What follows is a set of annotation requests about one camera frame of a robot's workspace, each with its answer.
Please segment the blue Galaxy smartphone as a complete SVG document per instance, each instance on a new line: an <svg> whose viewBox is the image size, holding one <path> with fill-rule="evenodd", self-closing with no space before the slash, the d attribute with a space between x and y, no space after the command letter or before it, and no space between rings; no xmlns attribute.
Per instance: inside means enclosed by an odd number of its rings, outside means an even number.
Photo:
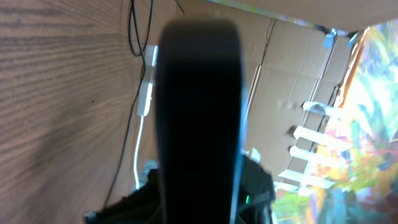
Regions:
<svg viewBox="0 0 398 224"><path fill-rule="evenodd" d="M235 221L243 89L240 39L231 21L185 17L165 26L155 81L165 223Z"/></svg>

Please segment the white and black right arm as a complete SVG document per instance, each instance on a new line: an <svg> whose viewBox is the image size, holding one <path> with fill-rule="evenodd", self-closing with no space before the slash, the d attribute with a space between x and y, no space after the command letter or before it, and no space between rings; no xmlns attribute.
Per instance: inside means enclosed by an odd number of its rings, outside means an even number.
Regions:
<svg viewBox="0 0 398 224"><path fill-rule="evenodd" d="M146 164L146 183L120 201L83 215L86 224L164 223L159 192L159 168ZM274 181L270 173L243 157L239 200L235 223L274 223L271 205L275 201Z"/></svg>

